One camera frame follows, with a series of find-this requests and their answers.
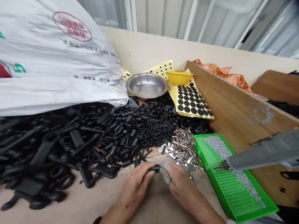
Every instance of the yellow plastic bowl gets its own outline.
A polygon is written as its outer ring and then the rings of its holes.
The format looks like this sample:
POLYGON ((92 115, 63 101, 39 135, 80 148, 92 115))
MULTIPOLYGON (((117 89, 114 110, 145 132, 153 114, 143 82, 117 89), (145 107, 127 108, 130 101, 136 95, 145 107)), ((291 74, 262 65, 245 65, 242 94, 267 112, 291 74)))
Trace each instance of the yellow plastic bowl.
POLYGON ((168 72, 168 80, 174 86, 183 86, 190 81, 193 73, 185 73, 184 71, 168 72))

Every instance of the wrist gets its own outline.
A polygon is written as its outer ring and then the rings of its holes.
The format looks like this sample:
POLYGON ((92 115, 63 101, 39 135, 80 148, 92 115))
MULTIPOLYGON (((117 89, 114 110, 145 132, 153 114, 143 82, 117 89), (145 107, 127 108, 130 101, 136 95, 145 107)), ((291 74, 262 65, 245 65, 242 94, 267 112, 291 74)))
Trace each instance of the wrist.
POLYGON ((116 202, 103 216, 100 224, 127 224, 131 217, 126 212, 125 205, 116 202))

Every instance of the pile of black rubber parts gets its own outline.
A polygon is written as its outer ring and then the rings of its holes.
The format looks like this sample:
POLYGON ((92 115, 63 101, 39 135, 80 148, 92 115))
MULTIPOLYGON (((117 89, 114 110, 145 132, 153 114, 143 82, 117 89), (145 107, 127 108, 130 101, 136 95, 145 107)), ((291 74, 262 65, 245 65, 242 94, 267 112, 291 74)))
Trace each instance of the pile of black rubber parts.
POLYGON ((206 119, 178 115, 169 93, 141 106, 133 100, 138 107, 94 102, 0 120, 0 184, 14 190, 1 210, 20 198, 31 209, 63 201, 75 180, 71 169, 87 188, 101 176, 114 178, 121 167, 146 161, 151 147, 171 142, 177 127, 213 133, 206 119))

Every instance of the stainless steel bowl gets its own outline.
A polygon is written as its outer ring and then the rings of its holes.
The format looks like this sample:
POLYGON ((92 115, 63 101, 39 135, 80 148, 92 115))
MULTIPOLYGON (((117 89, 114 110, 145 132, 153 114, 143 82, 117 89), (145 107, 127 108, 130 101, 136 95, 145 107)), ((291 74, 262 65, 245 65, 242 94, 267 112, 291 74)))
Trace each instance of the stainless steel bowl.
POLYGON ((143 99, 162 96, 168 90, 167 82, 162 77, 151 73, 131 76, 126 86, 130 93, 143 99))

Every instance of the metal terminal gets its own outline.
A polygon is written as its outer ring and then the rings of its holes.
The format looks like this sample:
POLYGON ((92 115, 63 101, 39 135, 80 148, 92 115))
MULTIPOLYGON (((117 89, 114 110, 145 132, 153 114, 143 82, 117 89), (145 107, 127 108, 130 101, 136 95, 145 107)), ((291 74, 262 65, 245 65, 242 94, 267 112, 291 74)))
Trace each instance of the metal terminal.
POLYGON ((184 130, 181 128, 177 128, 174 134, 172 136, 173 142, 166 142, 158 151, 165 152, 175 160, 176 164, 184 167, 190 179, 194 182, 192 172, 198 168, 197 162, 200 161, 195 148, 194 135, 190 129, 184 130))

